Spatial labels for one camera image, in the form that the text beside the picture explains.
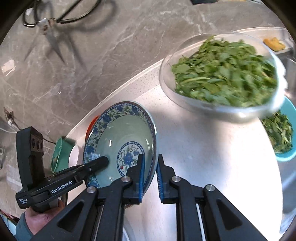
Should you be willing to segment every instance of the gray sleeve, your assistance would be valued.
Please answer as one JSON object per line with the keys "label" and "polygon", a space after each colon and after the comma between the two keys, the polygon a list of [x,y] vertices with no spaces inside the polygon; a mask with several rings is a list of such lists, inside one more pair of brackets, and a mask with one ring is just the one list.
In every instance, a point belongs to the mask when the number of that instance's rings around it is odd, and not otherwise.
{"label": "gray sleeve", "polygon": [[15,238],[18,241],[29,241],[32,237],[33,237],[33,234],[28,228],[28,225],[25,219],[25,213],[23,213],[15,228]]}

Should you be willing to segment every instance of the metal screw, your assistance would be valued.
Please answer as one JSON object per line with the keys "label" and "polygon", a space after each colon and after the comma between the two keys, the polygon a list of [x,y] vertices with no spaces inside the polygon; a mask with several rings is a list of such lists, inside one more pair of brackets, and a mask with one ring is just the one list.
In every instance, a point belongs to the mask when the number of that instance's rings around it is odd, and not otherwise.
{"label": "metal screw", "polygon": [[180,182],[180,181],[181,181],[181,177],[173,176],[173,177],[172,177],[172,181],[173,181],[174,183]]}
{"label": "metal screw", "polygon": [[122,180],[124,183],[128,183],[128,182],[131,180],[131,178],[130,178],[129,176],[124,176],[124,177],[121,178],[121,180]]}
{"label": "metal screw", "polygon": [[88,188],[86,189],[86,191],[87,191],[88,193],[94,193],[94,192],[96,191],[96,187],[94,187],[94,186],[90,186],[90,187],[88,187]]}
{"label": "metal screw", "polygon": [[211,184],[209,184],[209,185],[206,185],[206,187],[205,187],[209,192],[212,192],[212,191],[214,191],[215,190],[215,187],[213,186],[213,185],[211,185]]}

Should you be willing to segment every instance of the green plastic container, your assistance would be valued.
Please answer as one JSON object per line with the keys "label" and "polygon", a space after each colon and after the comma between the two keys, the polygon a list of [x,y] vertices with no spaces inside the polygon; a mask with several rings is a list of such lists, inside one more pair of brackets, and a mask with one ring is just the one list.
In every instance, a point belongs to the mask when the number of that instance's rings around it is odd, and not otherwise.
{"label": "green plastic container", "polygon": [[59,138],[52,155],[52,172],[57,173],[69,167],[69,156],[73,149],[73,145],[65,139]]}

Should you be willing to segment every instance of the scissors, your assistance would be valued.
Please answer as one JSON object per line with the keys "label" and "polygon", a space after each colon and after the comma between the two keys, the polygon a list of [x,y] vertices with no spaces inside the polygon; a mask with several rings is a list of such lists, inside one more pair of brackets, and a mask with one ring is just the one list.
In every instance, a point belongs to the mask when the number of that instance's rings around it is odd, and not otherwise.
{"label": "scissors", "polygon": [[84,17],[86,17],[88,14],[90,14],[101,2],[101,0],[97,0],[96,3],[92,6],[92,8],[90,8],[88,11],[86,11],[85,13],[83,13],[82,15],[75,17],[75,18],[69,18],[69,19],[64,19],[64,17],[66,15],[68,15],[76,6],[78,3],[80,3],[82,0],[76,0],[60,17],[58,17],[57,19],[55,18],[44,18],[42,20],[40,20],[37,16],[37,8],[38,5],[40,3],[40,0],[34,0],[34,2],[29,6],[29,8],[33,7],[33,14],[34,14],[34,23],[28,23],[26,21],[26,11],[24,11],[23,15],[22,15],[22,22],[23,25],[25,27],[28,28],[34,28],[35,26],[38,26],[38,33],[35,36],[33,42],[31,43],[31,46],[29,47],[29,50],[24,58],[24,60],[26,60],[26,58],[29,56],[30,52],[32,51],[32,49],[35,46],[36,43],[36,39],[37,36],[39,34],[44,35],[46,37],[46,39],[48,40],[48,42],[50,43],[51,47],[54,49],[54,51],[57,53],[57,55],[60,57],[60,59],[64,61],[62,53],[59,49],[58,43],[57,43],[57,39],[55,38],[54,34],[53,34],[53,30],[52,27],[54,24],[60,23],[60,24],[65,24],[65,23],[73,23],[76,22]]}

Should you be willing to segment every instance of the leafy greens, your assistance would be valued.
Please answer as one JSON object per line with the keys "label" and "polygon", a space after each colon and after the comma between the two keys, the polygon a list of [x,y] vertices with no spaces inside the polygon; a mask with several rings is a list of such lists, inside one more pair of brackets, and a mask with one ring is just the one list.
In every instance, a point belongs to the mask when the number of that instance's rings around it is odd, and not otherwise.
{"label": "leafy greens", "polygon": [[261,120],[275,153],[285,153],[292,149],[292,125],[281,111]]}
{"label": "leafy greens", "polygon": [[192,56],[180,58],[171,70],[177,93],[214,105],[262,105],[277,87],[275,68],[243,40],[211,37]]}

